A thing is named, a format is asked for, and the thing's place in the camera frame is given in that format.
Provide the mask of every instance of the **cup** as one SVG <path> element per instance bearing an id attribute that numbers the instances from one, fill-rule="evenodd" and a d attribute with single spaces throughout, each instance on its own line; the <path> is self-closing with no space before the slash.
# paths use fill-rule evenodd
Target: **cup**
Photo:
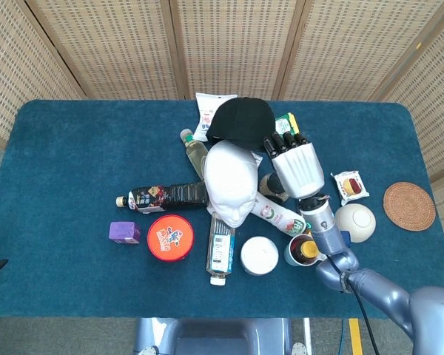
<path id="1" fill-rule="evenodd" d="M 301 245 L 305 242 L 314 242 L 312 237 L 307 234 L 299 234 L 293 237 L 288 246 L 284 249 L 284 260 L 291 266 L 312 266 L 317 261 L 325 260 L 326 255 L 318 252 L 315 257 L 301 257 L 295 254 L 296 249 L 300 249 Z"/>

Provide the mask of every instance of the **red round container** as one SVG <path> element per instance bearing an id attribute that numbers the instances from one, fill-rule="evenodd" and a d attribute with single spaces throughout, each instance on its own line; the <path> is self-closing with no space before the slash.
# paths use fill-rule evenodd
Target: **red round container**
<path id="1" fill-rule="evenodd" d="M 147 242 L 149 250 L 159 260 L 178 261 L 191 251 L 194 231 L 186 218 L 168 214 L 151 225 Z"/>

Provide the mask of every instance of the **white round container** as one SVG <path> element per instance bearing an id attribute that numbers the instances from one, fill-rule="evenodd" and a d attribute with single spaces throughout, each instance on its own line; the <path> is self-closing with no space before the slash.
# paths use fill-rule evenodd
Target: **white round container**
<path id="1" fill-rule="evenodd" d="M 268 274 L 278 264 L 278 249 L 266 237 L 252 237 L 242 246 L 242 266 L 251 275 Z"/>
<path id="2" fill-rule="evenodd" d="M 373 234 L 377 221 L 373 212 L 359 203 L 350 203 L 335 212 L 335 222 L 341 231 L 349 231 L 353 243 L 362 243 Z"/>

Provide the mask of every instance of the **robotic arm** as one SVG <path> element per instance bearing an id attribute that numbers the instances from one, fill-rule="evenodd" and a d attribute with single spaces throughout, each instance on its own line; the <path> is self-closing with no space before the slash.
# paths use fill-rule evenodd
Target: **robotic arm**
<path id="1" fill-rule="evenodd" d="M 408 334 L 414 355 L 444 355 L 444 288 L 424 287 L 409 294 L 375 271 L 359 269 L 343 242 L 329 201 L 317 194 L 300 202 L 320 252 L 328 256 L 316 269 L 329 288 L 357 294 L 381 310 Z"/>
<path id="2" fill-rule="evenodd" d="M 324 179 L 311 143 L 290 149 L 272 162 L 284 189 L 300 199 L 300 212 L 311 225 L 320 252 L 327 256 L 316 268 L 324 285 L 354 293 L 386 314 L 408 334 L 413 355 L 444 355 L 444 288 L 429 286 L 409 294 L 375 271 L 359 268 L 335 224 L 329 199 L 319 193 Z"/>

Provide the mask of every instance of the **orange lid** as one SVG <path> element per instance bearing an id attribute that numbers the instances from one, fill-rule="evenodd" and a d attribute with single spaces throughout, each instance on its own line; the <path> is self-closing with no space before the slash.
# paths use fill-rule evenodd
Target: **orange lid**
<path id="1" fill-rule="evenodd" d="M 301 254 L 312 259 L 319 254 L 319 249 L 313 240 L 308 240 L 301 245 Z"/>
<path id="2" fill-rule="evenodd" d="M 194 231 L 185 218 L 168 214 L 151 225 L 147 241 L 149 250 L 159 260 L 178 261 L 191 250 Z"/>

